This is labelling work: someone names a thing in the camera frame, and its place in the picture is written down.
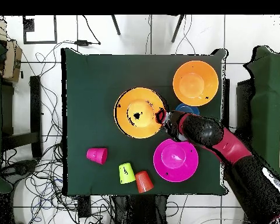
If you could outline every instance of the orange cup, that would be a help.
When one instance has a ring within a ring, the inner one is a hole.
[[[144,193],[153,188],[151,179],[146,171],[140,171],[135,175],[139,193]]]

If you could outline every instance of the blue bowl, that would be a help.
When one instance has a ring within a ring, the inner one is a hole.
[[[197,107],[188,106],[184,103],[179,104],[176,107],[176,111],[183,111],[185,113],[194,113],[196,115],[200,115],[199,109]]]

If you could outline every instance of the table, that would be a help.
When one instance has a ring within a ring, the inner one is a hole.
[[[176,70],[185,62],[205,61],[216,71],[219,89],[202,116],[221,118],[222,59],[224,49],[211,55],[80,55],[61,50],[64,193],[68,195],[138,194],[136,182],[120,184],[118,166],[130,162],[134,173],[146,170],[154,184],[147,194],[226,194],[220,185],[220,162],[211,152],[197,148],[198,169],[188,180],[171,183],[153,166],[156,147],[169,136],[164,131],[145,139],[124,135],[116,126],[113,109],[127,89],[150,88],[161,94],[171,109],[180,101],[173,92]],[[91,147],[107,147],[104,165],[86,158]]]

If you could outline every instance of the orange bowl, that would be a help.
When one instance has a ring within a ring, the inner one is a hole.
[[[218,86],[216,71],[202,61],[186,62],[178,68],[173,78],[177,98],[189,106],[209,103],[216,95]]]
[[[114,106],[114,119],[119,129],[129,137],[148,138],[156,134],[161,124],[155,114],[163,109],[161,98],[151,89],[136,87],[125,91]]]

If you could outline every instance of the pink cup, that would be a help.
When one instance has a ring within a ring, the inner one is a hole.
[[[98,164],[103,165],[107,159],[107,148],[90,148],[87,151],[86,157]]]

